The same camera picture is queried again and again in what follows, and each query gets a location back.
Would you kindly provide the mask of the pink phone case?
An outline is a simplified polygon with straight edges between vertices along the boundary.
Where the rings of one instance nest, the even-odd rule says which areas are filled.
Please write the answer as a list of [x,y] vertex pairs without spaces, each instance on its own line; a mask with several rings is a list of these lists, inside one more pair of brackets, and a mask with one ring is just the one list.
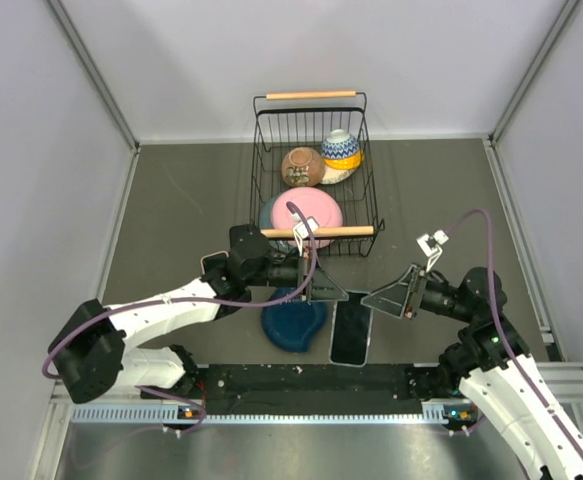
[[203,275],[216,268],[223,267],[229,257],[227,251],[218,251],[207,254],[200,259],[200,267]]

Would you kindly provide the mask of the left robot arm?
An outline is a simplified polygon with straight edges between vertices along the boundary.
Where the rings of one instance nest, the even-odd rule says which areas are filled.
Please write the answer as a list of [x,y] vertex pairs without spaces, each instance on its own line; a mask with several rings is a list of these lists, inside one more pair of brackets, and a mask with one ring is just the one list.
[[61,380],[77,405],[118,387],[152,387],[183,397],[198,382],[190,354],[181,346],[148,349],[146,343],[255,307],[253,286],[287,289],[283,303],[347,300],[320,267],[315,242],[283,254],[252,224],[232,227],[229,238],[228,252],[204,258],[201,276],[170,292],[124,305],[83,302],[49,345],[44,375]]

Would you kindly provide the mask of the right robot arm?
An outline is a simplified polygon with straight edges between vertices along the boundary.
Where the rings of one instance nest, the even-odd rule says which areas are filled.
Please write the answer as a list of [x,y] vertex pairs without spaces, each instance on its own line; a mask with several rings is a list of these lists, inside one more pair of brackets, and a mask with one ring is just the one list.
[[540,373],[503,312],[500,278],[470,269],[457,286],[410,266],[396,281],[365,296],[366,307],[402,319],[420,311],[464,323],[457,343],[439,356],[422,392],[470,400],[514,452],[530,479],[583,479],[583,434]]

